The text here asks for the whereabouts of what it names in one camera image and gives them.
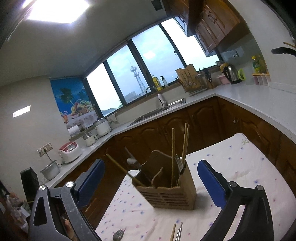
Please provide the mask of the white red rice cooker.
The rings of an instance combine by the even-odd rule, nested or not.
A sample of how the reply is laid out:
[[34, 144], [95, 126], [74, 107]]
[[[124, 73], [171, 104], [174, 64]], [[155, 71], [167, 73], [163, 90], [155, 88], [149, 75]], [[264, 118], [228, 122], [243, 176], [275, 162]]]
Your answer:
[[58, 150], [62, 163], [72, 163], [82, 155], [82, 151], [76, 142], [68, 142]]

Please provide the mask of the floral white tablecloth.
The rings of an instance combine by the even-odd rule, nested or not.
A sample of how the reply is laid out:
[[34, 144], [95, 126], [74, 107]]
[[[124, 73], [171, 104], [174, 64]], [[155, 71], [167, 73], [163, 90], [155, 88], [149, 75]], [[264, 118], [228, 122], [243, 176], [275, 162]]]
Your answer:
[[263, 186], [273, 217], [274, 239], [285, 235], [295, 219], [295, 197], [269, 159], [242, 134], [187, 156], [197, 194], [193, 210], [153, 208], [126, 176], [96, 233], [102, 240], [112, 240], [118, 230], [125, 231], [124, 240], [169, 240], [171, 232], [182, 227], [182, 240], [200, 240], [220, 212], [197, 173], [197, 164], [203, 159], [241, 187]]

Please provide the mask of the clear soap dispenser bottle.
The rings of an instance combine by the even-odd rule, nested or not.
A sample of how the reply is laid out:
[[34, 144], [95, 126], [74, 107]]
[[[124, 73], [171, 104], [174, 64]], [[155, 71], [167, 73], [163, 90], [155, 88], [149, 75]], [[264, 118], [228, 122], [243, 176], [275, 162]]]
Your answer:
[[162, 81], [163, 81], [165, 87], [169, 87], [169, 85], [168, 85], [168, 83], [167, 83], [165, 77], [161, 76], [161, 79], [162, 79]]

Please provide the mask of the paper towel roll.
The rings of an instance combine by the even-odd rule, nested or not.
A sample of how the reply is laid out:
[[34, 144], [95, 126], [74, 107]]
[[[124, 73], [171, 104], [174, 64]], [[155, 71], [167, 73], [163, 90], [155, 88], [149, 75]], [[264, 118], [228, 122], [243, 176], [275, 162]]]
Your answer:
[[71, 137], [74, 137], [74, 136], [76, 136], [77, 134], [80, 133], [80, 130], [79, 130], [78, 126], [73, 126], [73, 127], [68, 129], [68, 132], [69, 132]]

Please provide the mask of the wooden cabinets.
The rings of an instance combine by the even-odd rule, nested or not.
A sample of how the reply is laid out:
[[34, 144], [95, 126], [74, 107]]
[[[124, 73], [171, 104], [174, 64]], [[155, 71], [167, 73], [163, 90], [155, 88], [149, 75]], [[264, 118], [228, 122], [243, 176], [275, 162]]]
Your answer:
[[124, 177], [116, 163], [127, 167], [128, 154], [144, 163], [153, 150], [170, 155], [172, 142], [176, 143], [177, 153], [180, 154], [185, 124], [190, 125], [189, 153], [242, 133], [274, 164], [291, 190], [295, 190], [295, 143], [257, 115], [216, 96], [116, 134], [58, 186], [76, 180], [96, 159], [105, 162], [104, 178], [90, 204], [83, 209], [91, 225], [97, 226]]
[[181, 20], [187, 37], [196, 37], [207, 57], [241, 23], [229, 1], [163, 1], [163, 5], [168, 16]]

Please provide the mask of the wall power socket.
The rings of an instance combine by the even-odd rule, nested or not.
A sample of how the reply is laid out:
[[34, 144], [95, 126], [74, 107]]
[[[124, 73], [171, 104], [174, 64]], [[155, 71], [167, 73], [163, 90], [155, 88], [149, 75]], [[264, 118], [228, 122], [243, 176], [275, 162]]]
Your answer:
[[41, 157], [41, 156], [45, 155], [46, 153], [48, 153], [48, 151], [50, 151], [52, 149], [53, 149], [52, 144], [48, 143], [48, 144], [44, 145], [43, 147], [37, 149], [37, 153]]

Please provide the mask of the pink spice jar rack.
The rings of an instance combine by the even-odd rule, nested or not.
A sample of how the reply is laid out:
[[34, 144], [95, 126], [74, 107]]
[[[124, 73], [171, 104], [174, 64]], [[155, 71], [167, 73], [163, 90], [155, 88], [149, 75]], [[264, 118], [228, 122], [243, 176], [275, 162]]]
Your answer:
[[265, 73], [253, 73], [252, 77], [256, 85], [267, 86], [271, 81], [270, 75]]

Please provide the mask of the ceiling light panel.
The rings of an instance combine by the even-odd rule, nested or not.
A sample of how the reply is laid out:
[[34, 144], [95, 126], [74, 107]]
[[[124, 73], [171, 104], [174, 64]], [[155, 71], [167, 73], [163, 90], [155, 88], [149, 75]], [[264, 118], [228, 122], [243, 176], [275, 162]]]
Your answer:
[[83, 0], [41, 0], [25, 3], [26, 6], [32, 3], [27, 20], [58, 24], [71, 24], [90, 8], [90, 3]]

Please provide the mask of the wooden cutting board rack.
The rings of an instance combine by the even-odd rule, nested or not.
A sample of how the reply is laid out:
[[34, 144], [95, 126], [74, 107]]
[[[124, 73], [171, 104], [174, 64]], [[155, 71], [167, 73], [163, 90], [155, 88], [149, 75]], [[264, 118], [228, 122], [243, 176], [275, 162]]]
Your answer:
[[179, 83], [190, 96], [207, 90], [205, 83], [193, 64], [189, 64], [185, 68], [176, 69], [176, 73]]

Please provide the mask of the small white pot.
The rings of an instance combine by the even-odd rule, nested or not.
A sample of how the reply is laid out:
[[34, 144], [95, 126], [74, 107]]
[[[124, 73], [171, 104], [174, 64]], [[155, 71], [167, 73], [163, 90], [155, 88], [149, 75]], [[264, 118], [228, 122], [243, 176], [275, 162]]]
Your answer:
[[96, 135], [93, 135], [92, 132], [85, 133], [82, 136], [82, 138], [85, 141], [87, 147], [95, 144], [96, 141], [98, 140], [98, 138], [96, 137]]

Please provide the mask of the hanging dish cloth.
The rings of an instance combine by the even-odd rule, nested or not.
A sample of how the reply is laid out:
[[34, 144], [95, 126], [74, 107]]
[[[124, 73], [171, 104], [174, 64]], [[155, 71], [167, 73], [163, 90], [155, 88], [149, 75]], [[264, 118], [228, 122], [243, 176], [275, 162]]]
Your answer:
[[113, 114], [110, 114], [108, 117], [107, 117], [107, 120], [110, 124], [114, 123], [114, 124], [119, 124], [119, 121], [117, 120], [117, 117], [116, 117], [116, 113], [113, 113]]

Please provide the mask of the fruit beach poster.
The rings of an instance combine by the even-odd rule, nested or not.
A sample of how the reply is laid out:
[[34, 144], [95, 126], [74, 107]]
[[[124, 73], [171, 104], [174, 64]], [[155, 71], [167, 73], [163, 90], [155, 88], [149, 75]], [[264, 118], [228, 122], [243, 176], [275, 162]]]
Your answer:
[[98, 120], [81, 77], [51, 79], [50, 84], [67, 129], [78, 125], [88, 128]]

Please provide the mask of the silver fork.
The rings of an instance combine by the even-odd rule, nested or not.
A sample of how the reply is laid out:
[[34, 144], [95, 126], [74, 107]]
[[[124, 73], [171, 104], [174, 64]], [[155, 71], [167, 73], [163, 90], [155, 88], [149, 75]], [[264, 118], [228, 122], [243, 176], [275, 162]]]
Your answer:
[[124, 233], [125, 233], [125, 230], [123, 230], [123, 229], [116, 231], [112, 236], [112, 240], [113, 241], [121, 241], [124, 236]]
[[178, 155], [175, 155], [175, 161], [177, 163], [179, 173], [182, 175], [184, 173], [186, 164], [182, 162], [182, 159]]

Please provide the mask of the lower wooden cabinets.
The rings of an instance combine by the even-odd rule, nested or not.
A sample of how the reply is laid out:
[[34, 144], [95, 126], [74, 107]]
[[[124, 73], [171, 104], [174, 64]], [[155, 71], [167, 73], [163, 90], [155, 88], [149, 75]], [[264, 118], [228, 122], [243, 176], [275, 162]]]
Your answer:
[[274, 164], [291, 190], [295, 190], [295, 143], [257, 115], [216, 96], [116, 134], [58, 186], [76, 180], [96, 159], [105, 162], [104, 178], [90, 204], [83, 209], [91, 225], [97, 226], [124, 177], [116, 163], [127, 167], [128, 154], [144, 163], [153, 150], [170, 155], [172, 142], [176, 143], [177, 153], [180, 154], [185, 124], [190, 125], [189, 153], [242, 133]]

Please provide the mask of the kitchen faucet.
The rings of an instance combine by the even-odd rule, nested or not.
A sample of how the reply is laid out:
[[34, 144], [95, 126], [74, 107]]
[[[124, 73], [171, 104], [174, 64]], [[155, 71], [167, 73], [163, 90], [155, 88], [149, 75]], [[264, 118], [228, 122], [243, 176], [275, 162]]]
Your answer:
[[161, 104], [161, 106], [162, 106], [163, 108], [168, 106], [168, 104], [167, 104], [166, 100], [164, 99], [164, 97], [160, 94], [160, 92], [158, 91], [158, 89], [157, 89], [156, 87], [154, 87], [154, 86], [148, 86], [148, 87], [146, 88], [146, 90], [145, 90], [145, 95], [146, 95], [146, 96], [147, 96], [147, 91], [148, 91], [149, 89], [150, 89], [151, 91], [153, 91], [153, 90], [156, 91], [156, 94], [157, 94], [158, 100], [159, 100], [159, 102], [160, 102], [160, 104]]

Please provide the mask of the wooden utensil holder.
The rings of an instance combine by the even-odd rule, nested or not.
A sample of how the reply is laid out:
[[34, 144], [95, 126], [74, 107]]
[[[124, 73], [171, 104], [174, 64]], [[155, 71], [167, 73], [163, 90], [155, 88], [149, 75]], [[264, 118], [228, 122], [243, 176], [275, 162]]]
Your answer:
[[148, 160], [142, 164], [142, 171], [135, 175], [145, 187], [132, 184], [156, 208], [192, 210], [196, 201], [195, 184], [186, 163], [184, 173], [180, 175], [177, 163], [174, 164], [174, 183], [171, 187], [171, 156], [154, 150]]

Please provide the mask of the pink container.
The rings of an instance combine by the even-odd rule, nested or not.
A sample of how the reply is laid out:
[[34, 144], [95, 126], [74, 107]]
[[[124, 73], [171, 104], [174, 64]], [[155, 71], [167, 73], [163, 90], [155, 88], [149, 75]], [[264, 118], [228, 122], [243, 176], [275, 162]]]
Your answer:
[[230, 84], [230, 81], [226, 78], [224, 74], [218, 75], [217, 79], [220, 80], [221, 84]]

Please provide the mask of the stainless electric kettle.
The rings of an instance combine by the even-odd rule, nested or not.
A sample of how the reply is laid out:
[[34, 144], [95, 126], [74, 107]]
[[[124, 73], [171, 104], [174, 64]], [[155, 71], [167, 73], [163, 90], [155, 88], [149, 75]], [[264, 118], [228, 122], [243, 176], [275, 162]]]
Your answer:
[[230, 64], [228, 66], [225, 66], [223, 68], [223, 74], [232, 85], [242, 82], [242, 79], [239, 78], [238, 71], [234, 65]]

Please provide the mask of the upper wooden cabinets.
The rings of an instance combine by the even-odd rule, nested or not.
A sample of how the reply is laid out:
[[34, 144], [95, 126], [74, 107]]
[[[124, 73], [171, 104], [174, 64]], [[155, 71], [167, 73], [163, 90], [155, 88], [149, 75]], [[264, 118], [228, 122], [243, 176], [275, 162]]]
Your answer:
[[229, 1], [163, 1], [163, 5], [168, 16], [181, 20], [187, 37], [196, 37], [207, 57], [241, 23]]

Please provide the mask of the window frame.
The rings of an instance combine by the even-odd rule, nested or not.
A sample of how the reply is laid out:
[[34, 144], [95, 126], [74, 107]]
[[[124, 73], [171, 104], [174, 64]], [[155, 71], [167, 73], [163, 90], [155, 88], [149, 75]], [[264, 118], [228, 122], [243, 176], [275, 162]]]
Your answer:
[[155, 86], [152, 75], [165, 86], [177, 81], [176, 69], [193, 64], [196, 70], [212, 67], [220, 58], [207, 57], [194, 36], [187, 37], [175, 19], [159, 23], [127, 40], [122, 47], [98, 64], [86, 81], [99, 117], [106, 117], [145, 96]]

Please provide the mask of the wooden chopstick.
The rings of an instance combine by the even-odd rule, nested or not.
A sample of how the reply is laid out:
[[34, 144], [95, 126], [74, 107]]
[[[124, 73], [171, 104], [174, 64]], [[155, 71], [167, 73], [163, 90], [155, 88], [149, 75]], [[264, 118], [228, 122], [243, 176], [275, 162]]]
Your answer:
[[185, 157], [187, 156], [187, 151], [188, 151], [189, 134], [190, 134], [190, 125], [188, 125], [188, 130], [187, 130], [187, 144], [186, 144], [186, 149], [185, 149]]
[[183, 149], [182, 149], [182, 165], [184, 164], [185, 161], [185, 149], [186, 149], [186, 144], [187, 144], [187, 130], [188, 130], [188, 123], [185, 123], [185, 130], [184, 130], [184, 141], [183, 141]]

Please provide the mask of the stainless steel sink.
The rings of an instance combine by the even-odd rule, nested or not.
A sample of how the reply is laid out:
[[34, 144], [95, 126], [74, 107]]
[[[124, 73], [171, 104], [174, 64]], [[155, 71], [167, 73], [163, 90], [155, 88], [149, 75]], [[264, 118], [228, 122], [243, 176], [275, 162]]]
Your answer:
[[150, 111], [150, 112], [148, 112], [148, 113], [146, 113], [146, 114], [144, 114], [144, 115], [139, 116], [136, 120], [134, 120], [134, 121], [133, 121], [130, 125], [128, 125], [128, 126], [132, 126], [132, 125], [134, 125], [134, 124], [136, 124], [136, 123], [139, 123], [140, 121], [146, 120], [146, 119], [148, 119], [148, 118], [150, 118], [150, 117], [152, 117], [152, 116], [155, 116], [155, 115], [157, 115], [157, 114], [159, 114], [159, 113], [162, 113], [162, 112], [165, 111], [165, 110], [175, 108], [176, 106], [179, 106], [179, 105], [184, 104], [184, 103], [186, 103], [186, 99], [185, 99], [185, 98], [182, 98], [182, 99], [179, 99], [179, 100], [177, 100], [177, 101], [174, 101], [174, 102], [168, 104], [168, 105], [165, 106], [165, 107], [155, 109], [155, 110]]

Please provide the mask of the white electric cooker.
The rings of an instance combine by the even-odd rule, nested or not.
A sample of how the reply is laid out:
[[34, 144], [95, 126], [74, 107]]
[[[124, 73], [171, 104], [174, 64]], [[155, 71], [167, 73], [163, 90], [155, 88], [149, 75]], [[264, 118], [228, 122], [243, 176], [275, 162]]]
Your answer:
[[94, 129], [99, 137], [103, 137], [111, 132], [111, 126], [106, 118], [101, 118], [94, 123]]

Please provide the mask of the yellow oil bottle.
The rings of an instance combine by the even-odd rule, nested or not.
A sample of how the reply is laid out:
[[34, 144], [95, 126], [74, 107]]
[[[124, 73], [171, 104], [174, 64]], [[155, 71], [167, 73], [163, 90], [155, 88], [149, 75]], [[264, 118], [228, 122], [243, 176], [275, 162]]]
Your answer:
[[155, 84], [155, 87], [157, 88], [158, 91], [163, 89], [163, 87], [162, 87], [162, 85], [161, 85], [161, 83], [160, 83], [160, 81], [159, 81], [159, 79], [157, 77], [152, 75], [152, 80], [153, 80], [153, 82]]

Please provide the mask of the silver spoon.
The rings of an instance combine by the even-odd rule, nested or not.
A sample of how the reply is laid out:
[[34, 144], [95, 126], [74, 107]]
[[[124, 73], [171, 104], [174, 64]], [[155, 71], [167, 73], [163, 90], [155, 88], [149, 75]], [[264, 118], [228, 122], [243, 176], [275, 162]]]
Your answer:
[[124, 149], [129, 154], [129, 158], [126, 160], [126, 162], [130, 165], [138, 169], [139, 171], [142, 171], [142, 165], [138, 162], [138, 160], [133, 156], [133, 154], [128, 150], [126, 146], [124, 146]]

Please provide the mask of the knife block with knives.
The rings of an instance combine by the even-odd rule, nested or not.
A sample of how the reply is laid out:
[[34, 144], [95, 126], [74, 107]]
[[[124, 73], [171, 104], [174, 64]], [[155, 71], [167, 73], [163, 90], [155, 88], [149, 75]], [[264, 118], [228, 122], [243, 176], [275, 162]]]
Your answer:
[[207, 68], [203, 68], [204, 77], [209, 89], [214, 89], [217, 87], [217, 84], [213, 81], [212, 75]]

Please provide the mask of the green cup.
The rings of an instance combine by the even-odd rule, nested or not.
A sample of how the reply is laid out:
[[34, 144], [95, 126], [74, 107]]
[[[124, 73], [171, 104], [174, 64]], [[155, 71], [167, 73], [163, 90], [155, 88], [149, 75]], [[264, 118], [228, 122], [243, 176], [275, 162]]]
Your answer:
[[240, 68], [237, 71], [237, 74], [238, 74], [238, 77], [239, 77], [240, 80], [242, 80], [242, 81], [246, 80], [245, 73], [244, 73], [244, 70], [242, 68]]

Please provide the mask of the metal inner pot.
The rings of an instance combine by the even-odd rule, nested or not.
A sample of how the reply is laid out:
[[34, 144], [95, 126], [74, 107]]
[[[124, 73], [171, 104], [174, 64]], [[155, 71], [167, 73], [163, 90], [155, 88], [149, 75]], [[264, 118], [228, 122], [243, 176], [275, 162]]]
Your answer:
[[48, 180], [51, 181], [54, 179], [59, 173], [60, 173], [60, 168], [58, 164], [55, 161], [52, 161], [49, 163], [44, 169], [40, 171], [40, 173], [43, 174], [43, 176]]

